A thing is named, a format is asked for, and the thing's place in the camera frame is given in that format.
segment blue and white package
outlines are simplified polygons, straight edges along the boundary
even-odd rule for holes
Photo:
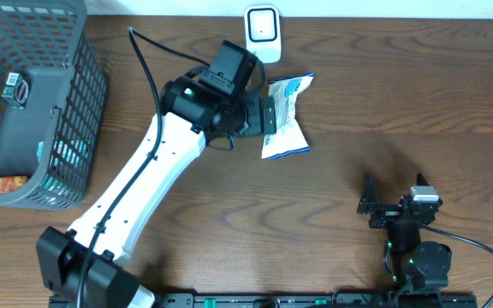
[[[309,151],[306,138],[296,121],[296,98],[313,80],[313,72],[270,80],[269,96],[275,99],[277,131],[265,135],[262,158],[275,159],[291,153]]]

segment orange package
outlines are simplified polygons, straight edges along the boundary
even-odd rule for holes
[[[0,193],[11,193],[23,187],[27,180],[27,176],[6,176],[0,178]]]

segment wood grain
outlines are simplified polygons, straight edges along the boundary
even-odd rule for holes
[[[0,306],[45,307],[35,242],[65,229],[115,178],[155,111],[128,42],[132,26],[211,60],[244,44],[239,18],[89,17],[111,76],[85,205],[64,212],[0,208]],[[396,201],[424,171],[444,200],[436,228],[493,247],[493,21],[282,19],[282,60],[269,78],[313,71],[297,101],[311,152],[261,160],[262,140],[207,150],[177,180],[128,268],[155,290],[326,292],[380,287],[383,230],[355,214],[364,173]],[[141,44],[159,89],[194,63]],[[453,251],[448,290],[493,292],[493,257],[422,232]]]

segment wire mesh basket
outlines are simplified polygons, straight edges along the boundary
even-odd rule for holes
[[[0,206],[62,210],[83,199],[106,98],[85,20],[81,0],[0,1],[0,179],[27,179],[0,193]],[[2,98],[11,72],[29,85],[22,108]]]

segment green led light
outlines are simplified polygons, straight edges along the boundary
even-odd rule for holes
[[[205,299],[205,308],[216,308],[215,299]]]

